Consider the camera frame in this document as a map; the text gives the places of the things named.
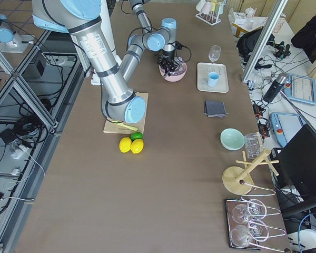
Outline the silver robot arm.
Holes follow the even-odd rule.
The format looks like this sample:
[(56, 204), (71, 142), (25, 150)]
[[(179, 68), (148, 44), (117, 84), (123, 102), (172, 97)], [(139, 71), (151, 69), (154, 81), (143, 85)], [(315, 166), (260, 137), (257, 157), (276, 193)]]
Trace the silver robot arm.
[(172, 46), (176, 41), (176, 20), (165, 18), (161, 28), (151, 29), (144, 11), (145, 1), (131, 1), (130, 6), (144, 33), (130, 39), (128, 50), (121, 63), (116, 61), (101, 29), (102, 1), (33, 1), (34, 24), (45, 30), (69, 33), (77, 39), (101, 80), (101, 110), (116, 121), (137, 123), (145, 115), (143, 98), (127, 86), (139, 64), (144, 50), (163, 51), (168, 60), (176, 63)]
[(152, 32), (151, 22), (143, 7), (143, 5), (147, 2), (149, 2), (149, 0), (130, 0), (130, 7), (145, 33)]

